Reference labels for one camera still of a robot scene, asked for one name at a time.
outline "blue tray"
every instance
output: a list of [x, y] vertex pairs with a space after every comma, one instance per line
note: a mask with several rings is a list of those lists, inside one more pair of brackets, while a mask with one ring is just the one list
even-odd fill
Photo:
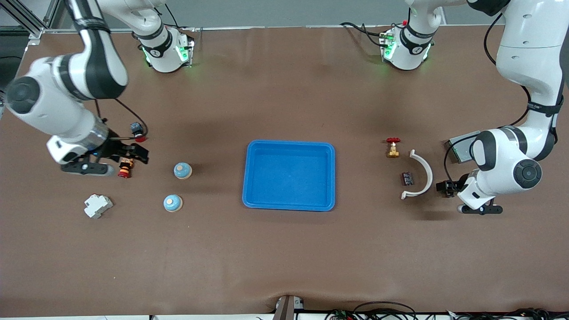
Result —
[[330, 143], [251, 141], [243, 183], [246, 206], [329, 211], [335, 202], [335, 151]]

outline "blue and white knob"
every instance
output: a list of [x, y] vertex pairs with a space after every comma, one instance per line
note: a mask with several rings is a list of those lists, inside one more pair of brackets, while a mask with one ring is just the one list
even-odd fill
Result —
[[182, 203], [182, 199], [179, 195], [171, 194], [164, 199], [164, 209], [175, 212], [180, 210]]
[[192, 175], [192, 167], [185, 162], [180, 162], [174, 166], [174, 175], [178, 179], [188, 179]]

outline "white curved handle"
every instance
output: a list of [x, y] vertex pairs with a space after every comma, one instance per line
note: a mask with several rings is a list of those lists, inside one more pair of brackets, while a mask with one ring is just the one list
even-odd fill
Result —
[[427, 190], [431, 187], [432, 184], [432, 170], [431, 166], [428, 165], [427, 161], [421, 158], [420, 156], [416, 155], [415, 149], [411, 150], [411, 155], [409, 157], [419, 161], [419, 163], [423, 165], [423, 167], [425, 168], [425, 171], [427, 171], [427, 185], [420, 192], [403, 191], [403, 193], [401, 194], [401, 200], [405, 199], [405, 197], [407, 196], [418, 196], [420, 194], [424, 194], [425, 192], [427, 192]]

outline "brown table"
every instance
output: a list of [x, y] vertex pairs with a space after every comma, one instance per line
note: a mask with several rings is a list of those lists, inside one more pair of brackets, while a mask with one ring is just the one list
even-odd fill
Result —
[[[131, 179], [60, 172], [48, 136], [9, 112], [0, 121], [0, 316], [260, 313], [295, 294], [308, 309], [391, 300], [419, 311], [569, 309], [569, 113], [543, 182], [501, 196], [498, 216], [461, 215], [458, 198], [420, 190], [445, 179], [442, 142], [515, 120], [521, 89], [486, 59], [486, 27], [443, 27], [420, 69], [380, 62], [365, 35], [342, 28], [196, 33], [193, 68], [160, 74], [129, 34], [113, 39], [130, 83], [121, 99], [150, 127], [150, 163]], [[500, 32], [489, 46], [495, 52]], [[77, 35], [42, 37], [42, 56], [82, 50]], [[109, 126], [135, 119], [101, 102]], [[402, 139], [399, 159], [385, 138]], [[326, 141], [336, 148], [331, 212], [252, 210], [241, 202], [254, 139]], [[189, 180], [172, 174], [186, 161]], [[455, 179], [473, 164], [450, 165]], [[400, 173], [417, 185], [405, 189]], [[115, 206], [84, 213], [92, 193]], [[168, 213], [168, 194], [184, 199]]]

